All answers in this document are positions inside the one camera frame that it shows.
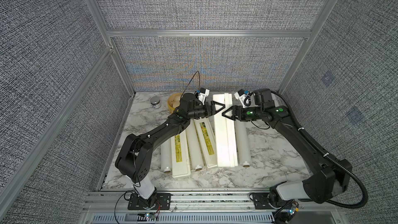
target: ventilation grille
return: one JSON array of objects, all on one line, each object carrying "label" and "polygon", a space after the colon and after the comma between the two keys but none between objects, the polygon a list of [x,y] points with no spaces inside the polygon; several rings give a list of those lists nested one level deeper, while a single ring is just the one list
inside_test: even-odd
[{"label": "ventilation grille", "polygon": [[[116,214],[117,221],[122,223],[137,223],[136,214]],[[138,222],[145,221],[139,217]],[[274,221],[271,212],[256,213],[161,213],[156,223],[271,223]],[[95,214],[92,224],[116,223],[113,213]]]}]

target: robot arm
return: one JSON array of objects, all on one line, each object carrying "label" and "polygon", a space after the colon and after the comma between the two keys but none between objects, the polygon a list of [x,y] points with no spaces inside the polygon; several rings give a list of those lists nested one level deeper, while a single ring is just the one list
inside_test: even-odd
[{"label": "robot arm", "polygon": [[[191,118],[209,117],[225,109],[224,104],[214,101],[211,101],[210,104],[203,103],[204,100],[203,96],[198,93],[197,95],[185,93],[180,99],[180,106],[163,124],[145,134],[127,136],[115,166],[123,175],[132,180],[134,188],[139,194],[139,200],[144,206],[148,208],[154,206],[157,195],[156,188],[147,177],[152,152],[163,142],[185,130],[189,126]],[[216,110],[216,105],[220,105],[221,108]]]},{"label": "robot arm", "polygon": [[[291,183],[283,182],[271,187],[268,196],[271,205],[283,207],[291,199],[301,198],[309,198],[316,203],[330,202],[331,198],[346,191],[349,177],[353,178],[361,187],[363,198],[355,205],[339,204],[338,206],[358,208],[366,204],[366,189],[359,179],[351,173],[352,167],[347,160],[338,160],[326,152],[299,125],[294,115],[289,112],[291,109],[289,106],[275,107],[269,89],[255,90],[249,96],[252,94],[256,107],[248,107],[249,102],[243,107],[232,106],[222,115],[239,121],[263,120],[293,145],[313,173],[306,180]],[[207,102],[203,104],[204,99],[199,100],[198,96],[203,97],[198,94],[184,94],[180,100],[180,106],[162,125],[139,136],[130,134],[116,159],[115,166],[123,175],[132,180],[140,201],[149,208],[154,206],[157,194],[156,188],[147,177],[153,150],[170,137],[185,130],[191,118],[209,117],[225,108],[225,105],[213,101],[210,104]],[[222,108],[216,110],[215,105],[220,105]],[[231,112],[230,117],[226,115],[227,112]]]},{"label": "robot arm", "polygon": [[[316,203],[323,203],[336,195],[345,192],[349,176],[336,164],[326,159],[315,147],[321,147],[315,140],[310,143],[300,132],[293,121],[293,116],[285,106],[275,107],[269,89],[253,92],[257,107],[232,106],[222,113],[226,118],[239,121],[263,120],[270,127],[282,134],[300,153],[306,162],[311,177],[304,181],[281,183],[270,188],[269,202],[274,207],[284,206],[290,199],[309,198]],[[346,170],[351,171],[351,164],[347,160],[338,160],[331,154],[329,158],[338,161]]]}]

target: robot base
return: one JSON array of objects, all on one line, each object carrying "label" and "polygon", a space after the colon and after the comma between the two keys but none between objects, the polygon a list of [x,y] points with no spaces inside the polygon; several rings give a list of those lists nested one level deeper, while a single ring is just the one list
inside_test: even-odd
[{"label": "robot base", "polygon": [[[158,193],[157,201],[155,202],[155,206],[151,208],[151,210],[158,210],[160,203],[160,210],[169,210],[170,209],[170,198],[171,194],[169,193]],[[139,200],[139,197],[136,194],[131,194],[129,199],[129,205],[127,207],[128,210],[148,210],[143,202]]]}]

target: jar lid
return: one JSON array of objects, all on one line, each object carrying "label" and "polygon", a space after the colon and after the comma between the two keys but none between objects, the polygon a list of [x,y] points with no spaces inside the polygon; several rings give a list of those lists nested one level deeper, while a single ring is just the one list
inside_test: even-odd
[{"label": "jar lid", "polygon": [[157,104],[159,104],[159,103],[160,103],[160,98],[159,98],[159,96],[154,96],[154,97],[152,97],[152,98],[150,99],[150,103],[151,103],[152,105],[157,105]]}]

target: cable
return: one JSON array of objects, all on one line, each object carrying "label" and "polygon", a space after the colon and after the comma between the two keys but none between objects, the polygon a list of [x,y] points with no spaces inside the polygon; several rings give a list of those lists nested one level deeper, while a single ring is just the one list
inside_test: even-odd
[{"label": "cable", "polygon": [[[137,167],[135,166],[135,149],[137,148],[137,143],[138,143],[138,142],[139,142],[139,140],[138,140],[137,142],[135,142],[135,144],[134,144],[134,149],[133,149],[133,154],[132,154],[132,161],[133,161],[133,163],[134,163],[134,168],[137,168]],[[138,184],[139,184],[140,186],[135,186],[135,185],[134,185],[135,182],[133,182],[133,187],[137,187],[137,188],[141,187],[141,181],[140,181],[140,179],[139,179],[139,177],[138,177],[138,172],[140,172],[143,163],[144,163],[144,162],[141,163],[140,169],[139,169],[138,171],[136,170],[136,171],[134,172],[134,174],[137,173],[137,176],[135,177],[135,180],[138,181]]]},{"label": "cable", "polygon": [[182,92],[182,94],[181,94],[181,96],[180,96],[180,100],[181,100],[182,95],[183,95],[183,94],[185,93],[185,91],[187,90],[188,86],[191,84],[191,81],[192,81],[192,79],[195,77],[196,73],[197,73],[198,76],[199,76],[199,88],[200,88],[200,73],[199,73],[199,71],[196,71],[196,72],[193,74],[191,80],[188,82],[188,85],[185,87],[184,92]]},{"label": "cable", "polygon": [[289,109],[292,120],[293,120],[294,124],[296,125],[298,131],[305,137],[305,139],[312,145],[312,147],[314,147],[318,152],[320,152],[323,157],[325,157],[331,163],[333,163],[334,165],[339,167],[342,171],[344,171],[348,176],[350,176],[357,183],[357,185],[360,187],[360,189],[362,191],[361,201],[359,201],[355,204],[344,204],[344,203],[335,202],[332,200],[327,200],[326,202],[336,205],[338,207],[342,207],[342,208],[361,208],[361,207],[365,206],[366,203],[368,202],[369,196],[368,196],[368,191],[366,190],[366,187],[361,182],[361,180],[356,175],[354,175],[354,173],[352,173],[351,171],[347,170],[344,166],[342,166],[340,164],[340,162],[335,161],[333,158],[329,157],[329,152],[326,149],[321,148],[316,143],[315,139],[313,137],[311,137],[311,135],[300,125],[299,121],[296,119],[296,116],[293,114],[292,108],[290,107],[290,105],[287,103],[287,101],[283,98],[283,96],[281,94],[279,94],[275,91],[271,91],[271,93],[277,95],[279,98],[281,98],[283,100],[283,102],[286,104],[286,107]]},{"label": "cable", "polygon": [[157,212],[159,212],[159,213],[158,213],[158,215],[156,216],[155,221],[158,219],[158,217],[159,217],[159,215],[160,215],[160,202],[159,202],[159,201],[156,201],[156,202],[159,204],[159,207],[158,207],[158,210],[155,212],[155,214],[156,214]]},{"label": "cable", "polygon": [[250,107],[250,105],[251,105],[251,98],[250,98],[249,95],[246,96],[246,98],[243,100],[243,104],[244,104],[245,106],[247,106],[247,107]]},{"label": "cable", "polygon": [[175,213],[181,213],[182,211],[187,210],[191,205],[188,205],[186,208],[184,208],[183,210],[179,211],[179,212],[175,212]]},{"label": "cable", "polygon": [[301,202],[313,202],[313,200],[311,200],[311,199],[297,199],[297,200],[299,200]]},{"label": "cable", "polygon": [[274,213],[274,217],[280,212],[282,211],[282,209],[286,208],[287,205],[289,205],[294,199],[289,200],[283,207],[279,208],[275,213]]},{"label": "cable", "polygon": [[117,201],[116,201],[115,209],[113,210],[113,216],[115,217],[115,221],[117,222],[117,224],[120,224],[120,223],[119,223],[119,221],[118,221],[117,218],[116,218],[116,205],[117,205],[117,203],[119,202],[120,198],[122,198],[122,197],[123,197],[126,201],[128,201],[128,200],[126,199],[126,197],[125,197],[125,195],[126,195],[128,192],[134,193],[135,191],[127,190],[127,191],[124,192],[123,195],[121,195],[121,196],[119,197],[119,199],[117,199]]},{"label": "cable", "polygon": [[261,128],[261,127],[258,127],[258,126],[256,126],[256,124],[253,122],[253,121],[250,121],[255,127],[257,127],[257,128],[259,128],[259,129],[262,129],[262,130],[268,130],[269,128],[270,128],[270,126],[267,124],[267,128]]}]

